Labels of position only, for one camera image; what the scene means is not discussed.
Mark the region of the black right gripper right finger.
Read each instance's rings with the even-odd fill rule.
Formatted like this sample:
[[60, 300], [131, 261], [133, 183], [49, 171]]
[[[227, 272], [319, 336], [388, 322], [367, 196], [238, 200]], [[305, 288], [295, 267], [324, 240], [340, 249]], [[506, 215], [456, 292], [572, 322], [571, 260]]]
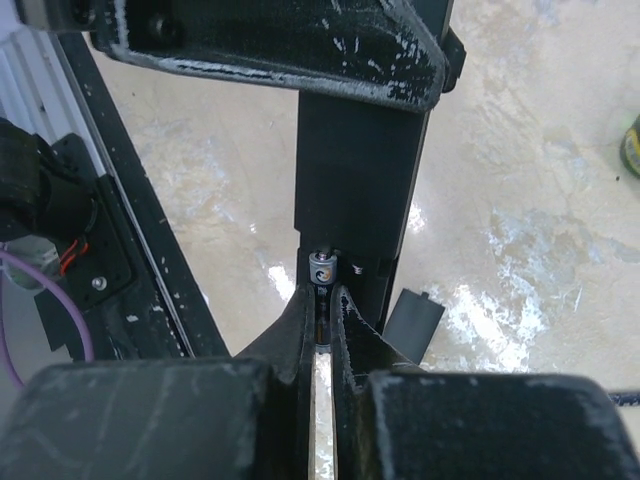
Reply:
[[339, 286], [331, 302], [340, 479], [635, 479], [639, 459], [592, 380], [429, 373], [389, 345]]

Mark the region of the black battery cover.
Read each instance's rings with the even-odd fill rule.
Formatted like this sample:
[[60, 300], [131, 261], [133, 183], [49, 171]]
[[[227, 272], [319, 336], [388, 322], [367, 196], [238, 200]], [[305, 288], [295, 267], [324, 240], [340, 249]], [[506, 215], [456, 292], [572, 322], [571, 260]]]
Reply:
[[387, 320], [383, 338], [399, 353], [420, 364], [434, 337], [445, 307], [427, 292], [403, 289]]

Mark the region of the black remote control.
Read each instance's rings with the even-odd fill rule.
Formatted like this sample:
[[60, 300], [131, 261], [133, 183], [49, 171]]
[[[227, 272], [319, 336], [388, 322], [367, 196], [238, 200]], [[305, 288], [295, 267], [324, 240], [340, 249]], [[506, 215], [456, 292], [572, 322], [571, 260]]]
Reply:
[[298, 97], [296, 281], [309, 281], [311, 252], [336, 251], [340, 282], [377, 331], [387, 318], [428, 121], [426, 113]]

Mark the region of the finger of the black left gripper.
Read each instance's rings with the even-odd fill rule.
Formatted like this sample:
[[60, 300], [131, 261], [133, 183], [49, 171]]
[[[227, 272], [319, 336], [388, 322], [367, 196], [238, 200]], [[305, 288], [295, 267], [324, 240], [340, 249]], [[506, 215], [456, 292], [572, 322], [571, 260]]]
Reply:
[[94, 47], [168, 73], [433, 108], [448, 61], [408, 1], [97, 1]]

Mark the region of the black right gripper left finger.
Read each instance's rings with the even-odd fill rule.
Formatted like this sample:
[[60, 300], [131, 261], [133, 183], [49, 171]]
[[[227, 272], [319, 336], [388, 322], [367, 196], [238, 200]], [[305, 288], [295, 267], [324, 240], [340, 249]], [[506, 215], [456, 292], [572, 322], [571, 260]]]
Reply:
[[54, 365], [1, 434], [5, 479], [309, 479], [307, 287], [233, 357]]

